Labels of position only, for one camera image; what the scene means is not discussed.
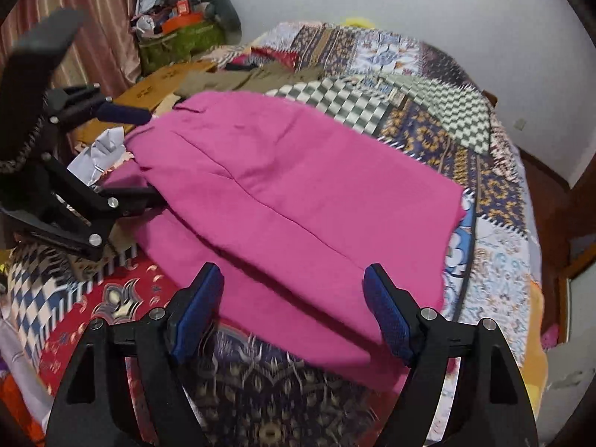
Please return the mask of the olive folded pants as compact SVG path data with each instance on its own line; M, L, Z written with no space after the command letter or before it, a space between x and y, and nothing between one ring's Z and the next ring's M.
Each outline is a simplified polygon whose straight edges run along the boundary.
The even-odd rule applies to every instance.
M187 99L205 91L248 91L266 94L285 85L319 80L324 68L308 67L293 72L280 63L271 63L249 71L220 70L215 73L190 71L174 94Z

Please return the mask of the yellow curved headboard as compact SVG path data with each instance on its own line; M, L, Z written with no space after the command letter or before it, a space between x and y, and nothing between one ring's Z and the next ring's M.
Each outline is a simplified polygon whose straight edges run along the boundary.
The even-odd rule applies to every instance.
M363 17L349 17L342 21L342 26L357 27L363 29L374 29L375 24Z

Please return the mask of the orange box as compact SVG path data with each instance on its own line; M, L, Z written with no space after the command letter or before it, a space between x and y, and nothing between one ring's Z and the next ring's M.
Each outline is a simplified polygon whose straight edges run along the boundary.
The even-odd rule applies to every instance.
M192 6L190 0L179 0L173 7L173 14L162 24L162 34L170 34L183 27L200 23L204 20L199 6Z

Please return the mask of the patchwork bed quilt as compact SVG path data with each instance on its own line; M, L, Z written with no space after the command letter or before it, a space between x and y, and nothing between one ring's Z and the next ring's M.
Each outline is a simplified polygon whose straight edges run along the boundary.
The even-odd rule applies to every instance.
M516 151L489 101L448 56L397 34L306 24L292 28L289 38L273 32L272 40L296 71L321 67L324 76L261 95L313 107L461 186L464 215L447 247L444 303L433 309L462 324L494 320L520 370L530 317L530 206ZM97 194L120 188L107 186L107 175L132 159L125 141L142 126L118 124L91 144L72 141L76 127L58 145L58 159ZM34 421L23 431L4 417L5 444L48 446L54 398L92 320L125 324L166 307L207 263L189 285L179 286L142 250L136 225L165 208L137 217L117 215L99 260L25 238L10 229L1 212L1 240L11 252L8 298L1 305L1 356ZM223 291L195 354L178 368L205 446L379 446L405 382L399 391L371 390L310 364L223 320L222 297ZM409 368L398 359L406 381ZM447 365L421 446L442 446L460 363L453 358ZM125 368L142 446L160 446L139 362L127 358Z

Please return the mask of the wooden lap desk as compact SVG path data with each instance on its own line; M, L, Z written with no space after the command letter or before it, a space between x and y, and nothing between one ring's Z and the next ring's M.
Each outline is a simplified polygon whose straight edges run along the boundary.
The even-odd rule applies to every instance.
M167 95L175 92L186 75L191 71L215 72L217 69L214 61L195 61L194 63L175 64L163 67L138 82L119 97L115 98L116 104L156 109ZM71 132L72 141L77 144L91 144L104 130L118 127L118 123L104 122L92 119Z

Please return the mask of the pink pants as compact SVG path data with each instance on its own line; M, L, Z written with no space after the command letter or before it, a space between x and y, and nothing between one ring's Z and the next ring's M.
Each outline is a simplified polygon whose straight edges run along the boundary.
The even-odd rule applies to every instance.
M134 236L179 286L203 263L224 277L219 315L306 362L399 391L363 292L377 263L440 309L463 190L321 111L251 92L203 92L128 134L109 187L153 186L166 208Z

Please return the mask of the grey plush pillow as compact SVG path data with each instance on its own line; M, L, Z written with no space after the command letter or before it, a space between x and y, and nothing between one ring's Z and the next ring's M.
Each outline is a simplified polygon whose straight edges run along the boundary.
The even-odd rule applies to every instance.
M180 0L168 0L175 5ZM229 44L239 44L242 37L240 17L231 0L197 0L206 4L207 18L214 20L223 29Z

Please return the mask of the yellow orange blanket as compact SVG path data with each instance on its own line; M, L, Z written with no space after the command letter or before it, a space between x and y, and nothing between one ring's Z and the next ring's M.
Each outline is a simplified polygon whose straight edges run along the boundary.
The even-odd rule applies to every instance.
M542 348L542 318L545 310L542 288L529 281L530 317L524 362L520 368L535 418L538 417L542 395L548 382L549 365Z

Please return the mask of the pink slipper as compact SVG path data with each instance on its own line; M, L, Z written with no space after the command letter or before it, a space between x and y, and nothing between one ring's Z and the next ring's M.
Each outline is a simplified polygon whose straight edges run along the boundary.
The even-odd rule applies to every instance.
M549 326L545 332L542 333L540 336L540 344L542 345L542 349L547 351L549 349L555 348L559 343L559 325L552 324Z

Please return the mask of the white wall socket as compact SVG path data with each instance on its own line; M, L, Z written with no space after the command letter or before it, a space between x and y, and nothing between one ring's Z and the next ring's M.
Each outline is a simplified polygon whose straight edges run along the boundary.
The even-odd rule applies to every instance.
M523 131L525 124L526 124L526 121L524 119L520 118L514 122L513 127L519 131Z

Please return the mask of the striped brown curtain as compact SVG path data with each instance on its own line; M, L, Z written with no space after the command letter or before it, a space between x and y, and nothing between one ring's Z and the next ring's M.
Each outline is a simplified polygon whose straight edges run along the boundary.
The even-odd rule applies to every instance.
M17 0L1 25L1 61L34 24L61 7L85 13L83 26L51 85L68 87L98 83L117 97L131 87L142 72L139 51L130 30L136 0Z

